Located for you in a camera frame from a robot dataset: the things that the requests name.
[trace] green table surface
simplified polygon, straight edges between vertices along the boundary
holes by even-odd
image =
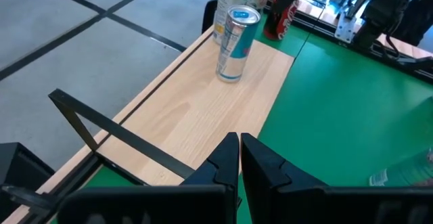
[[[295,57],[258,138],[329,185],[366,186],[368,177],[433,142],[433,86],[290,27],[281,42],[256,40]],[[132,183],[102,168],[91,186]],[[238,223],[251,223],[244,200]]]

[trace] metal bracket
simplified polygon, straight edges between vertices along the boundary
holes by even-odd
[[[52,100],[55,106],[57,106],[66,120],[72,125],[75,131],[80,135],[81,139],[83,139],[83,141],[89,146],[89,148],[91,148],[93,152],[97,153],[97,149],[100,144],[95,142],[90,132],[81,122],[78,115],[86,118],[93,124],[99,126],[101,129],[109,132],[111,135],[136,149],[138,152],[141,152],[143,155],[151,158],[184,179],[188,178],[194,172],[194,169],[192,169],[190,166],[187,166],[185,163],[177,160],[176,158],[162,151],[160,148],[140,138],[126,128],[118,125],[114,121],[105,117],[103,114],[97,112],[93,108],[90,108],[83,102],[78,101],[62,90],[56,89],[55,91],[51,92],[48,97]]]
[[[346,17],[345,12],[341,12],[334,37],[345,43],[351,43],[355,35],[355,31],[353,29],[355,28],[356,21],[357,19],[355,17],[349,19]]]

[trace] pull tab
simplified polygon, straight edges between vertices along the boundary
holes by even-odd
[[[237,11],[233,12],[233,17],[235,18],[248,18],[249,16],[250,14],[248,12],[237,12]]]

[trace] can lid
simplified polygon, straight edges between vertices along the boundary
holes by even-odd
[[[227,12],[239,24],[251,25],[260,21],[259,12],[247,5],[232,5]]]

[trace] gray concrete floor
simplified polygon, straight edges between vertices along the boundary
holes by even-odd
[[[122,0],[86,1],[108,9]],[[187,47],[200,36],[207,1],[134,0],[116,15]],[[0,0],[0,70],[96,15],[73,0]],[[62,89],[112,118],[179,54],[103,18],[0,81],[0,143],[19,141],[59,169],[84,143],[50,92]]]

